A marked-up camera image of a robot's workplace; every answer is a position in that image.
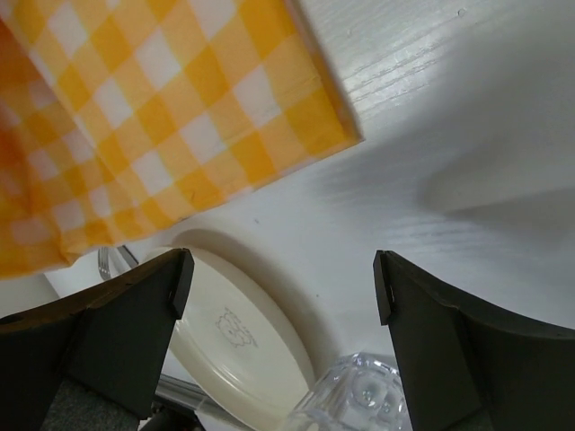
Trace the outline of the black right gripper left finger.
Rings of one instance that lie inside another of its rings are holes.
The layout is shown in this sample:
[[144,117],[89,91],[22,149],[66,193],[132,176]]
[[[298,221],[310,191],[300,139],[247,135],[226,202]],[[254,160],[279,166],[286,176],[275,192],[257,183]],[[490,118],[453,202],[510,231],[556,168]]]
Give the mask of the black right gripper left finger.
[[194,271],[185,249],[1,320],[3,430],[136,430]]

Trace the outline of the yellow white checkered cloth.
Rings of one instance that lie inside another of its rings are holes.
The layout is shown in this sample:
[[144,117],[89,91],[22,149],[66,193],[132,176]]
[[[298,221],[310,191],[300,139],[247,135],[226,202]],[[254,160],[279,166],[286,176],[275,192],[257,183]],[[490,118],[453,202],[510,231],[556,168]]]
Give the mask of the yellow white checkered cloth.
[[1,274],[70,265],[360,133],[292,1],[4,1]]

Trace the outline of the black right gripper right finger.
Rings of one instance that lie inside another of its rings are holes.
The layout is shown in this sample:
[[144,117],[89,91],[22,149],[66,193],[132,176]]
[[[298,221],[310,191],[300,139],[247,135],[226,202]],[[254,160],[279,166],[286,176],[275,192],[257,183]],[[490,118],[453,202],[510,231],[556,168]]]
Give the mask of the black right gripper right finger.
[[574,331],[434,277],[393,251],[373,262],[415,430],[572,430]]

